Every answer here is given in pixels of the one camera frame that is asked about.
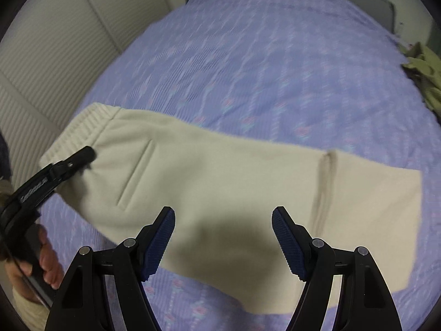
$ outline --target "beige sleeve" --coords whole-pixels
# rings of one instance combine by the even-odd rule
[[[15,289],[12,289],[12,294],[14,295],[15,309],[30,331],[44,331],[49,310],[41,304],[28,301]]]

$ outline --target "bed sheet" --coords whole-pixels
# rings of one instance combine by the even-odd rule
[[[408,287],[393,295],[403,330],[416,330],[441,290],[441,128],[403,62],[393,36],[347,0],[190,0],[138,37],[78,111],[95,101],[149,109],[231,135],[422,170],[417,261]],[[42,212],[65,268],[82,245],[112,247],[59,197]],[[248,314],[161,268],[145,290],[165,331],[277,331],[291,317]],[[109,295],[123,329],[112,285]]]

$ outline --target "purple pillow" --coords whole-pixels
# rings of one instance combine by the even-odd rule
[[[10,180],[11,174],[7,144],[0,131],[0,179]]]

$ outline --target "cream sweatpants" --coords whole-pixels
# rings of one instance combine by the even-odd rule
[[[249,312],[292,312],[304,286],[272,230],[279,205],[332,247],[366,246],[391,291],[407,285],[420,223],[418,171],[99,103],[72,120],[41,166],[86,145],[97,158],[59,187],[64,200],[115,243],[172,207],[176,227],[160,265],[235,297]]]

